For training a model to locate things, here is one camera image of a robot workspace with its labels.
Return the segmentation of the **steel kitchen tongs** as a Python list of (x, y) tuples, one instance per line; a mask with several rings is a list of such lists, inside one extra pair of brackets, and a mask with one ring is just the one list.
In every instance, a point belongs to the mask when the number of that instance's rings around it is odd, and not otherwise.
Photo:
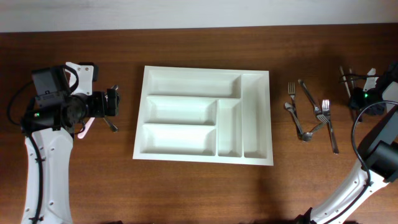
[(350, 67), (348, 72), (346, 73), (342, 66), (339, 67), (340, 72), (340, 81), (344, 84), (348, 97), (348, 108), (351, 112), (353, 121), (358, 116), (359, 111), (359, 103), (358, 103), (358, 94), (356, 93), (356, 81), (354, 80), (355, 74), (353, 69)]

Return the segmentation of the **steel fork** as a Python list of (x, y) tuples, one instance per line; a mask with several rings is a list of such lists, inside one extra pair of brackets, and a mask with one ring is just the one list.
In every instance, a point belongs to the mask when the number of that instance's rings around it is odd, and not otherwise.
[(301, 79), (298, 79), (298, 83), (299, 85), (302, 87), (304, 93), (306, 94), (308, 100), (311, 102), (311, 104), (313, 105), (313, 110), (314, 110), (314, 114), (316, 116), (316, 118), (321, 121), (322, 123), (327, 124), (328, 120), (326, 118), (326, 116), (322, 113), (321, 109), (318, 107), (318, 105), (315, 103), (315, 99), (313, 98), (313, 96), (311, 95), (311, 93), (309, 92), (307, 86), (305, 85), (304, 81)]
[(287, 91), (288, 91), (289, 96), (291, 97), (292, 105), (295, 108), (295, 114), (297, 115), (297, 110), (296, 110), (296, 106), (295, 106), (295, 83), (294, 82), (288, 82), (288, 90)]
[(331, 122), (330, 100), (322, 100), (322, 113), (328, 121), (328, 129), (329, 129), (329, 133), (330, 133), (332, 151), (334, 154), (339, 154), (340, 152), (338, 149), (338, 145), (337, 145), (336, 138), (335, 138), (335, 132), (334, 132), (333, 125)]

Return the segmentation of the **small steel teaspoon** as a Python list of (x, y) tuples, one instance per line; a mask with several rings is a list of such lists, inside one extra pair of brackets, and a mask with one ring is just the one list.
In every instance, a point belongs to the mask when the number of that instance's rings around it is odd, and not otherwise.
[(295, 125), (298, 129), (298, 136), (299, 136), (299, 138), (302, 138), (303, 130), (302, 130), (302, 126), (299, 122), (299, 119), (298, 119), (297, 115), (295, 114), (295, 108), (293, 107), (293, 105), (291, 105), (288, 102), (284, 103), (284, 108), (291, 113), (291, 115), (294, 119)]
[(319, 129), (321, 129), (322, 127), (324, 127), (324, 123), (319, 123), (318, 125), (316, 125), (311, 131), (309, 132), (304, 132), (302, 134), (302, 141), (303, 142), (309, 142), (312, 140), (313, 134), (315, 132), (317, 132)]

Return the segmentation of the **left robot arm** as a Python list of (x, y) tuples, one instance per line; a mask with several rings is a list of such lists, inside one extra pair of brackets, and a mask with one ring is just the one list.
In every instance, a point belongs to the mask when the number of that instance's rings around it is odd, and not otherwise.
[(36, 94), (20, 120), (28, 155), (22, 223), (71, 223), (69, 163), (75, 138), (97, 118), (117, 116), (118, 85), (94, 91), (98, 66), (72, 63), (34, 70)]

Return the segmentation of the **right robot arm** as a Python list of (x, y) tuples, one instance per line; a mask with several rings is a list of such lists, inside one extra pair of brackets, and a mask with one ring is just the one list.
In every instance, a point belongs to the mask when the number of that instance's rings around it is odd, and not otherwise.
[(364, 139), (352, 143), (357, 160), (339, 188), (321, 205), (309, 208), (294, 222), (299, 224), (344, 223), (374, 192), (397, 179), (397, 64), (390, 64), (382, 74), (370, 70), (367, 75), (347, 73), (343, 83), (365, 80), (363, 88), (352, 87), (349, 107), (363, 114), (381, 115), (382, 119)]

